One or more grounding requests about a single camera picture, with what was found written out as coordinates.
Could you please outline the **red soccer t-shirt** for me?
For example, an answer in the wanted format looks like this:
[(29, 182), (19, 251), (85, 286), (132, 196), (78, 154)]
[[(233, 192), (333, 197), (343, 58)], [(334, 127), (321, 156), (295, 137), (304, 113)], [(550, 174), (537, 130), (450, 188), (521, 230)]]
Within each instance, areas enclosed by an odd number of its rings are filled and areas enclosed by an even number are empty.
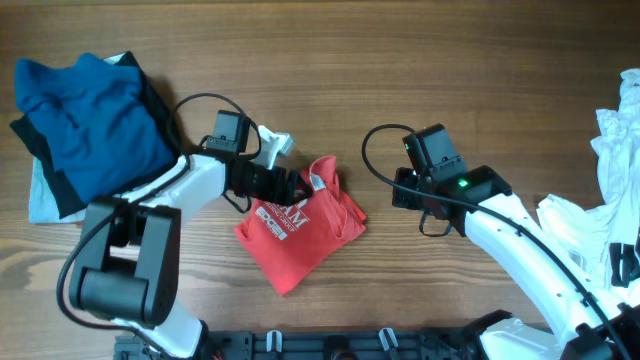
[(315, 160), (301, 176), (312, 188), (310, 198), (291, 206), (258, 200), (234, 228), (281, 296), (366, 230), (367, 215), (340, 187), (334, 155)]

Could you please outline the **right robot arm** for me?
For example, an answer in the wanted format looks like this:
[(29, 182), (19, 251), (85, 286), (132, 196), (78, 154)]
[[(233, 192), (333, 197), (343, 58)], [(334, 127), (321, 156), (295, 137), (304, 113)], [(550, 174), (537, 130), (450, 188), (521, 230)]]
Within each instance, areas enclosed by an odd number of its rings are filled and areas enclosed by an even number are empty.
[(390, 184), (392, 203), (447, 222), (498, 262), (549, 325), (530, 327), (495, 311), (461, 332), (463, 359), (636, 359), (639, 299), (600, 286), (531, 219), (488, 166), (470, 170), (441, 124), (409, 130), (412, 163)]

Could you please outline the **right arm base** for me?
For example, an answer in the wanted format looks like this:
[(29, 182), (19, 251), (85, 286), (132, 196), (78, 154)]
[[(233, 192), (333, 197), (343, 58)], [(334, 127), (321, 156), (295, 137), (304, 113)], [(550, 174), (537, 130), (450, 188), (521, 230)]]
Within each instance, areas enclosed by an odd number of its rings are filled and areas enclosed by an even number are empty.
[(562, 353), (552, 333), (530, 327), (505, 310), (474, 320), (461, 335), (464, 359), (559, 359)]

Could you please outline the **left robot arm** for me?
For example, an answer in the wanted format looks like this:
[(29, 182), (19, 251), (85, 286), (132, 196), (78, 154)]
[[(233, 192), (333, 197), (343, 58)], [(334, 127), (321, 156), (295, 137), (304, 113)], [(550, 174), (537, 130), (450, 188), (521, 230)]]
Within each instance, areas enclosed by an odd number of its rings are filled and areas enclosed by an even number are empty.
[(312, 195), (297, 171), (274, 165), (281, 151), (265, 139), (258, 151), (266, 165), (245, 152), (256, 128), (246, 115), (221, 110), (212, 134), (167, 173), (136, 193), (92, 202), (59, 275), (65, 314), (82, 310), (98, 318), (98, 329), (131, 332), (150, 358), (215, 358), (208, 327), (176, 299), (183, 223), (228, 191), (285, 207)]

